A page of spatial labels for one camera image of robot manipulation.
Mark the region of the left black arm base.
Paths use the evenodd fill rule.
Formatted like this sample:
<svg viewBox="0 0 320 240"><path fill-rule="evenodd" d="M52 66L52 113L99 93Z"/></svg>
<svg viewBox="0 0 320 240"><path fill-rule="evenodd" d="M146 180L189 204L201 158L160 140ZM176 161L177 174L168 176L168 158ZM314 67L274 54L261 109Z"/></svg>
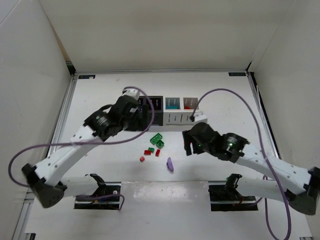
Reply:
<svg viewBox="0 0 320 240"><path fill-rule="evenodd" d="M106 182L89 196L79 197L74 200L75 210L111 210L120 211L124 197L121 196L120 182Z"/></svg>

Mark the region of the teal lego brick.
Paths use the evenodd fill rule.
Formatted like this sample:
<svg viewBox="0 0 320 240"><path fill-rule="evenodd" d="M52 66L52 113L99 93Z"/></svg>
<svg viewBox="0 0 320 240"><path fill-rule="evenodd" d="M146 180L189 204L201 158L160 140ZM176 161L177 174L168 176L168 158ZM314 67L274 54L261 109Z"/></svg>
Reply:
<svg viewBox="0 0 320 240"><path fill-rule="evenodd" d="M166 110L179 110L180 107L177 105L168 105L165 107Z"/></svg>

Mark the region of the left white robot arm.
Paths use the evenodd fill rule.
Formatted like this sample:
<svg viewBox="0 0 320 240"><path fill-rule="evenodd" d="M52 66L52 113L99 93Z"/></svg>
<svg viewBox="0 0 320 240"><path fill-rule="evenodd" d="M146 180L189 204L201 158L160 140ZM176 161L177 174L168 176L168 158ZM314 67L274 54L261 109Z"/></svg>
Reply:
<svg viewBox="0 0 320 240"><path fill-rule="evenodd" d="M116 136L138 122L140 92L127 89L105 112L103 106L84 120L67 145L35 165L21 169L29 187L43 208L56 205L62 198L91 201L102 193L104 180L95 173L65 177L66 172L98 144Z"/></svg>

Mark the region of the purple lego piece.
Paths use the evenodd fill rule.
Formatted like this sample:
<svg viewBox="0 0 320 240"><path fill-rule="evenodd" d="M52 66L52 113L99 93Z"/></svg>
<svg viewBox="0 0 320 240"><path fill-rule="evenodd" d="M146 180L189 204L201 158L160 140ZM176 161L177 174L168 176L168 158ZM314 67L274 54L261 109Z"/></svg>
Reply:
<svg viewBox="0 0 320 240"><path fill-rule="evenodd" d="M172 173L174 172L174 166L173 166L171 157L169 157L169 158L167 159L166 166L167 166L167 169L168 169L170 172L172 172Z"/></svg>

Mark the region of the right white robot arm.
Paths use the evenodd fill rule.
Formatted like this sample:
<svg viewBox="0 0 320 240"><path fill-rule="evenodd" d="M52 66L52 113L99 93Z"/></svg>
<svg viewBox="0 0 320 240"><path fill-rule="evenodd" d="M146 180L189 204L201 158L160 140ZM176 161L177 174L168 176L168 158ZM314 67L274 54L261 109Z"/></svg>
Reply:
<svg viewBox="0 0 320 240"><path fill-rule="evenodd" d="M253 169L267 180L232 174L225 188L241 196L255 196L287 202L294 210L309 216L316 214L320 198L320 170L292 165L262 150L235 133L220 135L209 124L200 122L182 132L186 154L208 153L221 160Z"/></svg>

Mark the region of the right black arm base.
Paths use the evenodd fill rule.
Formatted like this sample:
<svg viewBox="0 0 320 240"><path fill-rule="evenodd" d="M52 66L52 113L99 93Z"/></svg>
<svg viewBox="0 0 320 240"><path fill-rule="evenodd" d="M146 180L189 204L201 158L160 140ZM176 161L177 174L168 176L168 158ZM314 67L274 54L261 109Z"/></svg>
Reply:
<svg viewBox="0 0 320 240"><path fill-rule="evenodd" d="M236 191L228 192L225 182L209 182L208 193L212 212L258 211L255 196L242 196Z"/></svg>

